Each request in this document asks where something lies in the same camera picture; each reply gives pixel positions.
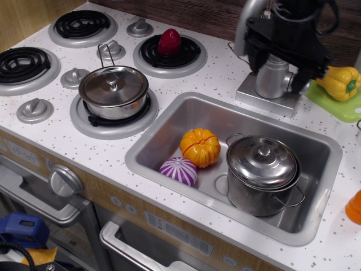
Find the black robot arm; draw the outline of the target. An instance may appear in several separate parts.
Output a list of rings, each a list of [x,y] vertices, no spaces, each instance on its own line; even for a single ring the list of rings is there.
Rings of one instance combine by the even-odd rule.
[[[317,24],[325,4],[334,13],[333,25],[319,31]],[[245,52],[251,70],[258,71],[270,56],[298,68],[291,89],[299,93],[310,80],[323,78],[333,56],[318,39],[332,33],[339,24],[335,1],[276,1],[271,20],[249,17],[246,20]]]

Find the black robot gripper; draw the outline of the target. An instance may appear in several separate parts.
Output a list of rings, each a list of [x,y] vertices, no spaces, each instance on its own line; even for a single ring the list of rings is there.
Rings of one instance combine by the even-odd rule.
[[[258,73],[270,55],[298,68],[291,82],[292,94],[307,94],[311,79],[323,78],[333,56],[317,37],[314,16],[298,19],[274,12],[271,20],[246,21],[245,51],[253,73]]]

